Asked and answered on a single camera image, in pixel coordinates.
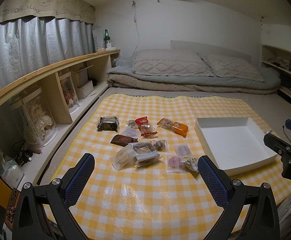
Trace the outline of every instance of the green glass bottle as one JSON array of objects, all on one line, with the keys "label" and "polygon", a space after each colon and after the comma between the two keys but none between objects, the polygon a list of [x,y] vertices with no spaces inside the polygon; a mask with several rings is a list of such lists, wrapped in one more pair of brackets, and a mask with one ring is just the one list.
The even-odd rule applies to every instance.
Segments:
[{"label": "green glass bottle", "polygon": [[108,30],[104,30],[105,34],[104,34],[104,48],[107,49],[107,48],[111,48],[111,39],[110,39],[110,36],[109,36],[109,32]]}]

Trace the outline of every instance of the white box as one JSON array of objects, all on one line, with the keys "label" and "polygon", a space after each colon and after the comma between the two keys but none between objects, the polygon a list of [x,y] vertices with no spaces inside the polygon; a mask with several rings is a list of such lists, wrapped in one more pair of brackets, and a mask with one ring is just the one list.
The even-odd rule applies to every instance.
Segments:
[{"label": "white box", "polygon": [[77,95],[79,99],[86,98],[93,91],[92,81],[88,81],[85,85],[76,89]]},{"label": "white box", "polygon": [[277,154],[263,143],[263,131],[248,117],[197,118],[204,153],[228,176],[260,168]]}]

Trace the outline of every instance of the gray pillow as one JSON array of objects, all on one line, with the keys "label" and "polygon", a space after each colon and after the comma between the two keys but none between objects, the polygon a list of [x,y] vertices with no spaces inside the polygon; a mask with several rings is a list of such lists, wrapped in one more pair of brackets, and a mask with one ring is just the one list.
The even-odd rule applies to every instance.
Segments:
[{"label": "gray pillow", "polygon": [[148,76],[213,76],[196,52],[146,49],[133,54],[132,71]]},{"label": "gray pillow", "polygon": [[208,54],[202,59],[217,77],[238,77],[264,82],[259,71],[245,59],[217,54]]}]

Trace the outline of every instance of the curtain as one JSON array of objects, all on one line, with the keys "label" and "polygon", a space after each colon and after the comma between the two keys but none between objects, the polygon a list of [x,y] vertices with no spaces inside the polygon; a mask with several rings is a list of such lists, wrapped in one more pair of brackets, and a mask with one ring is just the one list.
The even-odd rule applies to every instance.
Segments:
[{"label": "curtain", "polygon": [[92,24],[33,16],[0,23],[0,89],[44,66],[93,52]]}]

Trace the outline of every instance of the white headboard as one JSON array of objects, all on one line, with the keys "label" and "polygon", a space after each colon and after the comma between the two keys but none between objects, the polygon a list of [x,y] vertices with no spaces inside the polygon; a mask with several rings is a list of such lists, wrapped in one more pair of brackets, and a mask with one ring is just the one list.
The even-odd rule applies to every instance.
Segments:
[{"label": "white headboard", "polygon": [[189,41],[170,41],[170,48],[178,50],[195,51],[200,56],[204,56],[207,54],[219,54],[230,57],[239,57],[251,63],[251,55],[210,44]]}]

